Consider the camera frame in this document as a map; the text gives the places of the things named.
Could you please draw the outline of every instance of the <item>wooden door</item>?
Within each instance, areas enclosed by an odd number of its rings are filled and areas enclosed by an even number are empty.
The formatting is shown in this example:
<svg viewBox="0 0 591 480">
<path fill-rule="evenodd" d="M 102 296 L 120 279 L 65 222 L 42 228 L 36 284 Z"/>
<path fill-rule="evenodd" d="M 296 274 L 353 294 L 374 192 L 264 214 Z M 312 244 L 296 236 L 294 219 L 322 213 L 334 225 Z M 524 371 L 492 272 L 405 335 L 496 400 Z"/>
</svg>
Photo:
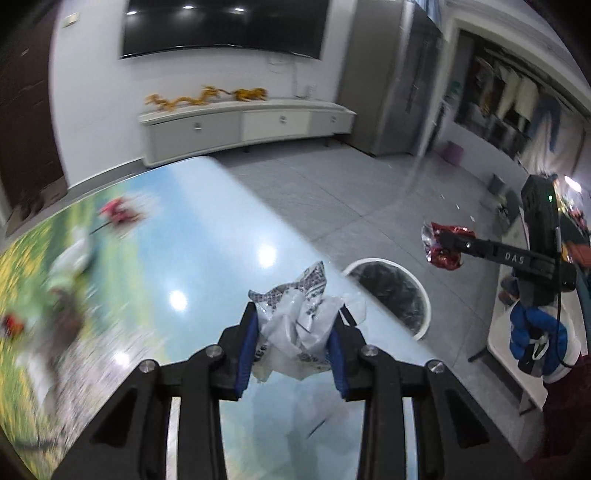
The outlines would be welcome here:
<svg viewBox="0 0 591 480">
<path fill-rule="evenodd" d="M 0 66 L 0 180 L 11 207 L 63 177 L 48 89 L 58 4 L 24 21 Z"/>
</svg>

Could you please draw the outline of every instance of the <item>white wall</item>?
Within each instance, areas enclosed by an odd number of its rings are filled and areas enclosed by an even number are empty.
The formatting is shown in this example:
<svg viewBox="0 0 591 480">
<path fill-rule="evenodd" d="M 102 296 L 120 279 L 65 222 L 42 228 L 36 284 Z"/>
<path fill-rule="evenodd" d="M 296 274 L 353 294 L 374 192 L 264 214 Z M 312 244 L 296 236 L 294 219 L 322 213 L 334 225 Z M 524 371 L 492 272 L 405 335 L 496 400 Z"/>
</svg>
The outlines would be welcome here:
<svg viewBox="0 0 591 480">
<path fill-rule="evenodd" d="M 488 184 L 492 176 L 496 175 L 516 192 L 523 188 L 528 173 L 483 138 L 451 122 L 446 131 L 446 139 L 464 149 L 460 166 L 483 183 Z"/>
<path fill-rule="evenodd" d="M 196 96 L 203 85 L 216 85 L 226 90 L 264 87 L 272 97 L 290 97 L 293 66 L 286 62 L 296 60 L 298 94 L 309 85 L 314 98 L 334 101 L 355 4 L 332 0 L 321 61 L 233 49 L 121 60 L 127 0 L 64 0 L 52 44 L 50 92 L 69 186 L 142 156 L 137 115 L 147 110 L 144 98 L 151 93 Z M 61 28 L 74 12 L 80 12 L 80 20 Z"/>
</svg>

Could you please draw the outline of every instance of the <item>stainless steel refrigerator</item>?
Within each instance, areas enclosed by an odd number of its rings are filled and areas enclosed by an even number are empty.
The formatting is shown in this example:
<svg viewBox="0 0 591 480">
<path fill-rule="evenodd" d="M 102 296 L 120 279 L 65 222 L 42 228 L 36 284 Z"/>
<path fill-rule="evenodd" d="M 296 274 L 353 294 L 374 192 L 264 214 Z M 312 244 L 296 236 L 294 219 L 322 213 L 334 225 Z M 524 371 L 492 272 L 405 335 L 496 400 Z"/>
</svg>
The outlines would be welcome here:
<svg viewBox="0 0 591 480">
<path fill-rule="evenodd" d="M 337 100 L 357 113 L 347 143 L 372 155 L 417 153 L 440 39 L 414 1 L 358 1 Z"/>
</svg>

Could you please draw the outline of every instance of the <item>flat screen tv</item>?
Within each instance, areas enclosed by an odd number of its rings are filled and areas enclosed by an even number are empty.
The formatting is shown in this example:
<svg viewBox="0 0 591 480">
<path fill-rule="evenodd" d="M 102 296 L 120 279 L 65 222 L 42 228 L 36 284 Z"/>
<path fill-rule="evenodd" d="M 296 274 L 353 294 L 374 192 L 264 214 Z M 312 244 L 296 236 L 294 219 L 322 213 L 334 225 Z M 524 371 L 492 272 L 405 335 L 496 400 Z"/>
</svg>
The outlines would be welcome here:
<svg viewBox="0 0 591 480">
<path fill-rule="evenodd" d="M 330 0 L 130 0 L 122 58 L 242 47 L 318 59 Z"/>
</svg>

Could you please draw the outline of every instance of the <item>dragon figurine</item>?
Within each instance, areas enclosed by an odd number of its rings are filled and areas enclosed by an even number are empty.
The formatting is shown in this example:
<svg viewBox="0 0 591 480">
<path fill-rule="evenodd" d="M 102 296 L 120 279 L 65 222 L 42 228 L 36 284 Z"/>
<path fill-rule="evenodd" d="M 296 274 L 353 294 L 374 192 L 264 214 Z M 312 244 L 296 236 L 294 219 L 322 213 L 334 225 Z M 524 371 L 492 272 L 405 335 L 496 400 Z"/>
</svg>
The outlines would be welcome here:
<svg viewBox="0 0 591 480">
<path fill-rule="evenodd" d="M 247 90 L 245 88 L 239 88 L 233 92 L 227 92 L 232 95 L 239 102 L 249 102 L 250 100 L 266 100 L 267 91 L 264 88 L 253 88 Z"/>
<path fill-rule="evenodd" d="M 220 98 L 221 93 L 232 95 L 239 102 L 267 99 L 267 91 L 264 88 L 253 88 L 252 90 L 239 88 L 233 92 L 227 92 L 220 88 L 214 87 L 213 85 L 205 85 L 201 91 L 201 95 L 199 95 L 198 98 L 183 96 L 170 101 L 166 98 L 162 98 L 157 93 L 153 93 L 152 95 L 148 95 L 146 97 L 145 104 L 149 105 L 150 103 L 154 103 L 158 105 L 161 110 L 172 112 L 179 103 L 183 102 L 188 103 L 189 105 L 207 105 L 212 98 Z"/>
<path fill-rule="evenodd" d="M 189 105 L 207 105 L 211 98 L 219 98 L 221 93 L 228 93 L 225 90 L 221 90 L 219 88 L 214 87 L 213 85 L 206 85 L 201 90 L 201 95 L 198 98 L 192 97 L 178 97 L 174 99 L 172 102 L 166 98 L 162 98 L 157 93 L 153 93 L 152 95 L 148 95 L 146 97 L 145 103 L 146 105 L 150 103 L 155 103 L 158 105 L 162 110 L 166 110 L 172 112 L 179 103 L 188 103 Z"/>
</svg>

